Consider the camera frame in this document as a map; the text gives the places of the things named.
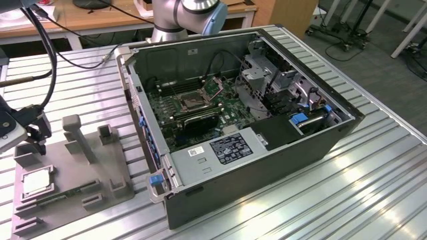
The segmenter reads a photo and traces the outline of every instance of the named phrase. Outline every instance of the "aluminum table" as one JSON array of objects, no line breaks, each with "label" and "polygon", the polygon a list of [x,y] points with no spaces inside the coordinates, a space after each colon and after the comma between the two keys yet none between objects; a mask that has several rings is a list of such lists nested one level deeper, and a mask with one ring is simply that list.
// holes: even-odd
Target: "aluminum table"
[{"label": "aluminum table", "polygon": [[[58,239],[424,239],[427,237],[427,138],[281,27],[264,27],[286,49],[365,114],[326,156],[222,208],[174,230],[162,204],[149,200],[148,166],[126,107],[116,63],[94,70],[58,62],[46,117],[64,139],[60,119],[80,114],[81,131],[118,129],[136,196],[132,200],[38,236]],[[96,63],[110,47],[70,51],[78,64]],[[14,58],[1,80],[36,75],[50,67],[45,55]],[[49,79],[4,88],[13,108],[38,103]],[[0,240],[10,236],[14,161],[0,156]]]}]

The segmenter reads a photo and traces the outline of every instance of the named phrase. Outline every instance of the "blue latch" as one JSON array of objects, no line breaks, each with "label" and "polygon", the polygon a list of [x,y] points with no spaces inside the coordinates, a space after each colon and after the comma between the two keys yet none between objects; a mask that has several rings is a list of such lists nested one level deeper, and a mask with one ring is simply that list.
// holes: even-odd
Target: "blue latch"
[{"label": "blue latch", "polygon": [[304,113],[294,114],[290,118],[292,123],[296,125],[308,120],[308,117]]},{"label": "blue latch", "polygon": [[149,177],[149,184],[150,186],[157,186],[162,183],[164,179],[162,179],[162,175],[153,175]]},{"label": "blue latch", "polygon": [[144,120],[144,117],[142,117],[142,116],[138,118],[138,126],[140,126],[140,127],[141,127],[141,126],[145,126],[145,120]]},{"label": "blue latch", "polygon": [[332,107],[329,105],[325,105],[324,109],[326,110],[328,113],[332,111]]}]

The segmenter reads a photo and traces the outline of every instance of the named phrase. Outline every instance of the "black cable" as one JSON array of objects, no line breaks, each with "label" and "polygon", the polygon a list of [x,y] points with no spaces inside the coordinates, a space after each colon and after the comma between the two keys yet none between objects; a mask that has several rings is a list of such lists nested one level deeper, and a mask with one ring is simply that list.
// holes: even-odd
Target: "black cable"
[{"label": "black cable", "polygon": [[329,55],[328,50],[329,50],[330,47],[333,47],[333,46],[336,46],[336,45],[338,45],[338,44],[341,44],[341,43],[337,42],[337,43],[332,44],[330,46],[328,46],[328,47],[324,49],[324,54],[325,54],[330,59],[333,59],[333,60],[336,60],[336,61],[338,61],[338,62],[348,62],[350,59],[353,59],[353,58],[362,52],[362,49],[361,49],[361,50],[360,50],[354,55],[352,55],[349,58],[346,58],[346,59],[337,59],[337,58],[334,58],[334,57],[332,57],[332,56]]},{"label": "black cable", "polygon": [[101,36],[101,34],[97,34],[96,36],[89,36],[89,35],[86,35],[86,37],[88,37],[89,39],[97,39],[100,36]]},{"label": "black cable", "polygon": [[145,20],[144,18],[140,18],[138,16],[132,15],[130,13],[125,12],[124,10],[121,10],[118,7],[116,7],[114,5],[112,5],[110,3],[102,1],[102,0],[97,0],[98,2],[101,2],[102,4],[108,5],[109,7],[112,7],[113,9],[116,9],[118,12],[124,13],[125,15],[128,15],[129,17],[141,20],[145,23],[149,23],[152,25],[154,25],[154,23],[152,21]]},{"label": "black cable", "polygon": [[116,36],[116,32],[113,32],[112,37],[110,37],[110,40],[109,40],[109,42],[105,44],[106,46],[109,46],[109,45],[113,43],[114,36]]},{"label": "black cable", "polygon": [[210,73],[210,68],[212,68],[212,63],[213,63],[213,60],[216,58],[216,56],[220,54],[220,53],[226,53],[229,54],[230,56],[233,56],[233,58],[241,63],[241,65],[244,65],[245,68],[249,68],[249,66],[245,64],[245,62],[237,57],[236,54],[233,54],[230,51],[225,50],[225,49],[218,49],[217,51],[214,51],[213,55],[212,55],[212,58],[208,62],[208,66],[206,66],[206,70],[205,70],[205,73],[204,73],[204,79],[208,78],[208,75]]},{"label": "black cable", "polygon": [[270,80],[269,80],[269,82],[266,84],[265,91],[268,91],[269,87],[273,85],[273,82],[274,82],[274,80],[276,80],[276,78],[278,76],[278,73],[280,73],[280,68],[277,67],[277,69],[276,69],[276,71],[273,73],[273,76],[272,76],[272,78],[270,78]]},{"label": "black cable", "polygon": [[40,104],[40,108],[44,109],[45,106],[48,105],[48,102],[52,98],[52,94],[53,94],[53,91],[54,91],[54,85],[56,85],[56,78],[57,78],[57,58],[56,58],[56,55],[54,55],[54,50],[53,50],[53,44],[52,44],[52,41],[48,37],[48,33],[37,19],[37,17],[34,16],[32,10],[29,8],[25,8],[25,9],[21,9],[24,15],[26,16],[26,18],[29,19],[29,21],[32,22],[37,32],[38,32],[38,35],[40,35],[40,38],[41,38],[41,42],[42,42],[42,45],[45,47],[45,51],[46,51],[46,54],[48,54],[48,57],[49,57],[49,60],[50,60],[50,65],[52,65],[52,77],[50,77],[50,83],[49,83],[49,87],[48,87],[48,91],[46,91],[46,94],[45,94],[45,97],[44,97],[44,100]]},{"label": "black cable", "polygon": [[56,51],[56,50],[54,50],[54,51],[56,51],[56,54],[61,57],[61,59],[64,59],[65,62],[69,63],[70,65],[73,65],[74,67],[81,68],[81,69],[96,69],[100,65],[102,65],[102,63],[106,62],[106,60],[108,60],[109,57],[112,56],[116,48],[120,47],[121,45],[122,45],[122,43],[117,44],[117,45],[112,48],[112,50],[104,55],[104,57],[101,58],[100,62],[98,62],[96,65],[93,65],[93,66],[81,66],[81,65],[73,63],[72,61],[69,61],[69,60],[61,55],[61,53],[60,53],[58,51]]},{"label": "black cable", "polygon": [[33,76],[32,79],[33,79],[33,80],[45,79],[45,78],[48,78],[50,75],[52,75],[52,69],[50,69],[45,74],[42,74],[42,75],[40,75],[40,76]]},{"label": "black cable", "polygon": [[344,5],[344,8],[341,9],[341,12],[340,12],[338,17],[337,17],[338,21],[341,21],[342,14],[346,11],[346,8],[348,8],[348,5],[349,5],[350,1],[352,0],[346,1],[345,5]]},{"label": "black cable", "polygon": [[[48,13],[46,13],[46,12],[42,10],[42,8],[40,8],[37,5],[33,4],[33,5],[30,6],[30,9],[36,12],[36,14],[37,14],[40,17],[48,19],[48,20],[49,20],[53,24],[56,24],[60,28],[65,29],[66,31],[69,31],[70,33],[73,33],[74,35],[77,35],[78,37],[82,37],[82,38],[85,39],[85,37],[81,36],[78,33],[73,32],[73,31],[69,30],[66,27],[61,26],[57,22],[54,22],[54,21],[49,18]],[[116,33],[112,34],[112,38],[110,38],[109,44],[112,43],[112,41],[113,41],[113,39],[114,39],[114,35],[116,35]],[[101,46],[101,45],[100,45],[98,43],[96,43],[94,41],[92,41],[92,40],[89,40],[89,39],[85,39],[85,40],[88,40],[89,42],[92,42],[92,43],[94,43],[96,45]],[[112,50],[104,55],[104,57],[101,58],[101,61],[100,61],[96,65],[93,65],[93,66],[81,66],[81,65],[73,63],[73,62],[69,61],[69,60],[62,56],[62,54],[56,50],[53,44],[50,44],[50,47],[52,47],[52,52],[53,52],[53,54],[56,53],[70,65],[73,65],[74,67],[81,68],[81,69],[94,69],[94,68],[97,68],[104,62],[106,62],[106,60],[108,60],[109,57],[112,56],[116,48],[120,47],[121,45],[122,45],[122,43],[117,44],[117,45],[112,48]]]},{"label": "black cable", "polygon": [[427,82],[427,79],[425,79],[423,76],[420,76],[420,75],[412,70],[412,68],[409,67],[408,57],[404,57],[404,63],[405,63],[405,67],[407,67],[407,69],[411,71],[411,73],[412,73],[420,80],[423,80],[424,82]]},{"label": "black cable", "polygon": [[413,57],[413,55],[407,52],[407,53],[403,55],[403,59],[404,59],[405,67],[407,67],[407,69],[411,71],[411,73],[412,73],[420,80],[423,80],[424,82],[427,82],[425,77],[421,76],[421,75],[411,68],[411,66],[409,66],[409,59],[412,59],[412,60],[416,62],[416,64],[420,66],[421,70],[424,71],[424,74],[427,73],[427,71],[425,71],[427,68],[421,65],[421,63],[417,61],[417,59]]},{"label": "black cable", "polygon": [[38,16],[41,16],[42,18],[45,18],[46,20],[49,20],[50,23],[53,23],[56,26],[58,26],[61,29],[65,29],[68,32],[70,32],[72,34],[74,34],[76,36],[78,36],[80,38],[82,38],[84,40],[86,40],[89,43],[94,44],[98,47],[104,47],[104,45],[98,44],[96,41],[92,41],[86,36],[80,35],[78,33],[76,33],[73,30],[70,30],[69,28],[64,27],[61,24],[58,24],[56,21],[53,21],[52,18],[49,18],[49,16],[44,16],[40,15],[38,11],[34,11],[37,13]]},{"label": "black cable", "polygon": [[269,112],[269,110],[260,110],[260,109],[256,109],[256,108],[253,108],[253,107],[249,107],[249,106],[246,106],[249,109],[253,109],[254,111],[258,111],[258,112]]},{"label": "black cable", "polygon": [[321,19],[320,28],[326,28],[328,26],[325,25],[325,20],[322,18],[321,11],[320,11],[320,0],[317,3],[317,8],[318,8],[318,15],[320,15],[320,19]]}]

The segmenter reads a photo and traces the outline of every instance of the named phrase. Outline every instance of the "wooden desk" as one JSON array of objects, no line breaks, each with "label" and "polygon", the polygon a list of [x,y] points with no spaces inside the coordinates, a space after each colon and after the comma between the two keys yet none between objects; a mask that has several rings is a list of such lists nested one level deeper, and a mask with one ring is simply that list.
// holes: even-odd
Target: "wooden desk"
[{"label": "wooden desk", "polygon": [[[133,0],[113,0],[112,3],[129,14],[140,16]],[[109,7],[94,10],[88,14],[89,10],[76,7],[72,0],[56,0],[54,6],[60,10],[57,22],[80,35],[112,33],[153,27],[152,24],[137,20]],[[228,7],[226,18],[242,18],[241,28],[249,28],[256,10],[256,6],[248,6],[244,3],[230,5]],[[74,34],[57,28],[52,23],[44,23],[42,25],[50,39],[66,38],[72,50],[82,49],[80,39]],[[0,45],[38,40],[40,37],[33,27],[0,32]]]}]

